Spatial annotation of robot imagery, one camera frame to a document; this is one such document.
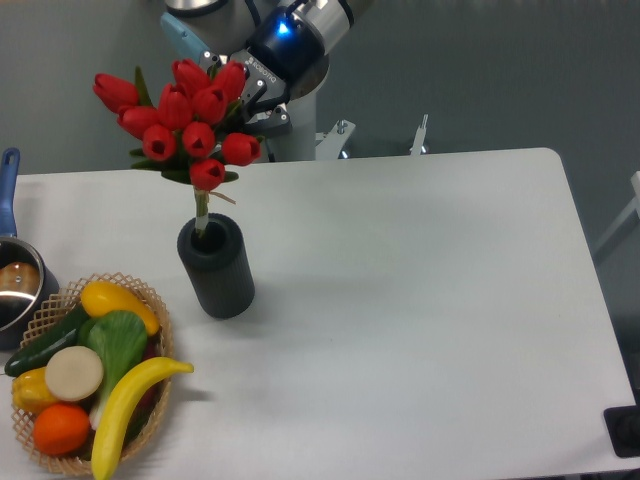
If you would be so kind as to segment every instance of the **cucumber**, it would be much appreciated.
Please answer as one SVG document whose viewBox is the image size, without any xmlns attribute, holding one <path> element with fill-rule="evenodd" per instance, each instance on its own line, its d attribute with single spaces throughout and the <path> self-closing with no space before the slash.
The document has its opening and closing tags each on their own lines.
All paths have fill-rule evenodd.
<svg viewBox="0 0 640 480">
<path fill-rule="evenodd" d="M 62 320 L 14 353 L 4 366 L 4 373 L 18 377 L 29 370 L 46 366 L 54 354 L 76 344 L 80 327 L 89 318 L 89 314 L 78 303 Z"/>
</svg>

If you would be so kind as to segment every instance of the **blue pot handle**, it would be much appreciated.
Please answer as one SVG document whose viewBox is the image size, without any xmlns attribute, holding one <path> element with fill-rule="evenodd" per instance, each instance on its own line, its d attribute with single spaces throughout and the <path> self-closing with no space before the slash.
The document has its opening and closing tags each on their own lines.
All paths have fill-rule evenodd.
<svg viewBox="0 0 640 480">
<path fill-rule="evenodd" d="M 20 165 L 20 151 L 8 148 L 2 154 L 0 165 L 0 237 L 17 237 L 16 219 L 13 216 L 13 197 Z"/>
<path fill-rule="evenodd" d="M 164 12 L 160 17 L 160 27 L 182 58 L 190 58 L 198 63 L 200 56 L 210 50 L 195 33 L 169 12 Z"/>
</svg>

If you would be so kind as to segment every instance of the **cooking pot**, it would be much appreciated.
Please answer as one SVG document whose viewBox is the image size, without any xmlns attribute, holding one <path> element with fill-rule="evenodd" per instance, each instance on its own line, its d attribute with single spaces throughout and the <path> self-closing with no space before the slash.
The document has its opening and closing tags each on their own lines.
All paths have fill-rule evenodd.
<svg viewBox="0 0 640 480">
<path fill-rule="evenodd" d="M 58 281 L 40 254 L 17 238 L 13 215 L 20 152 L 9 148 L 0 164 L 0 350 L 20 346 L 42 302 L 58 291 Z"/>
</svg>

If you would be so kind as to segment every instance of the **plastic vegetable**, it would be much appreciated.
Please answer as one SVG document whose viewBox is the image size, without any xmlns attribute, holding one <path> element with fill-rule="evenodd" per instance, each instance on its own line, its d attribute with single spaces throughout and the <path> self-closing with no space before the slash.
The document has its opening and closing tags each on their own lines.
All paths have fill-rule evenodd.
<svg viewBox="0 0 640 480">
<path fill-rule="evenodd" d="M 89 416 L 73 403 L 56 403 L 33 424 L 33 443 L 45 455 L 64 455 L 82 446 L 90 430 Z"/>
<path fill-rule="evenodd" d="M 147 347 L 144 349 L 144 353 L 142 354 L 142 361 L 149 360 L 150 358 L 155 358 L 158 356 L 156 352 L 156 346 L 153 342 L 148 342 Z M 155 403 L 156 395 L 158 393 L 159 385 L 152 385 L 149 389 L 142 395 L 138 405 L 136 406 L 136 410 L 148 410 L 153 407 Z"/>
<path fill-rule="evenodd" d="M 167 357 L 155 357 L 136 365 L 116 385 L 96 431 L 91 470 L 96 480 L 108 480 L 116 471 L 129 419 L 151 385 L 175 373 L 193 373 L 193 365 Z"/>
<path fill-rule="evenodd" d="M 98 354 L 104 367 L 98 401 L 89 413 L 94 430 L 101 423 L 102 412 L 111 391 L 129 370 L 140 363 L 146 345 L 144 323 L 132 312 L 108 313 L 89 332 L 87 346 Z"/>
<path fill-rule="evenodd" d="M 84 325 L 80 327 L 80 331 L 78 332 L 78 341 L 77 345 L 82 345 L 83 347 L 87 346 L 87 338 L 89 338 L 89 332 L 93 328 L 93 326 L 100 321 L 100 317 L 98 318 L 90 318 Z"/>
<path fill-rule="evenodd" d="M 76 344 L 78 331 L 88 319 L 89 315 L 82 305 L 76 305 L 51 329 L 14 353 L 4 366 L 4 373 L 17 377 L 29 370 L 44 367 L 56 352 Z"/>
<path fill-rule="evenodd" d="M 45 367 L 44 381 L 60 400 L 77 402 L 98 389 L 103 372 L 102 361 L 96 352 L 77 345 L 51 357 Z"/>
<path fill-rule="evenodd" d="M 11 384 L 13 404 L 25 412 L 40 413 L 59 400 L 44 381 L 45 367 L 24 372 Z"/>
<path fill-rule="evenodd" d="M 149 336 L 155 335 L 160 329 L 160 323 L 151 309 L 129 290 L 115 283 L 89 283 L 80 293 L 80 301 L 92 317 L 102 317 L 114 310 L 127 310 L 142 319 Z"/>
</svg>

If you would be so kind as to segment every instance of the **artificial flower bouquet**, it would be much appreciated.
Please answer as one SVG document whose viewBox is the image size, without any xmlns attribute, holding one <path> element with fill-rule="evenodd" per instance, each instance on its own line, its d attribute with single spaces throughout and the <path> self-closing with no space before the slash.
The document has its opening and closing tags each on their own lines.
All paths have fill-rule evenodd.
<svg viewBox="0 0 640 480">
<path fill-rule="evenodd" d="M 195 231 L 204 235 L 209 194 L 238 178 L 227 166 L 244 167 L 261 155 L 261 137 L 243 132 L 244 65 L 230 60 L 204 71 L 193 60 L 174 61 L 175 83 L 162 90 L 153 105 L 139 67 L 134 82 L 100 73 L 93 91 L 117 114 L 125 131 L 142 141 L 132 150 L 131 168 L 159 171 L 164 178 L 192 185 L 196 199 Z"/>
</svg>

